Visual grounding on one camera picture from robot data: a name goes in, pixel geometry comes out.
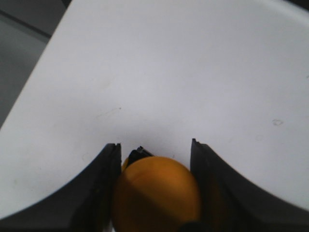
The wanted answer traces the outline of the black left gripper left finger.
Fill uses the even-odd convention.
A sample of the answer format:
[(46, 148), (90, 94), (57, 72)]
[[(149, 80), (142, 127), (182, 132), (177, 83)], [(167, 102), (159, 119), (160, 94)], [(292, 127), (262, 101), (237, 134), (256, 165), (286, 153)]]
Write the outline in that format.
[(43, 200), (0, 221), (2, 232), (108, 232), (120, 144), (107, 144), (76, 177)]

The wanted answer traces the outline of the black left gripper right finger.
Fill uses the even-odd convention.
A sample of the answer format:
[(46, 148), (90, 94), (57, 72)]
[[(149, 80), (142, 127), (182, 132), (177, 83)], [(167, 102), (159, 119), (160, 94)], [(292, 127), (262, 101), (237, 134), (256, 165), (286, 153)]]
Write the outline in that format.
[(201, 195), (201, 222), (210, 232), (307, 232), (309, 213), (260, 188), (196, 139), (190, 171)]

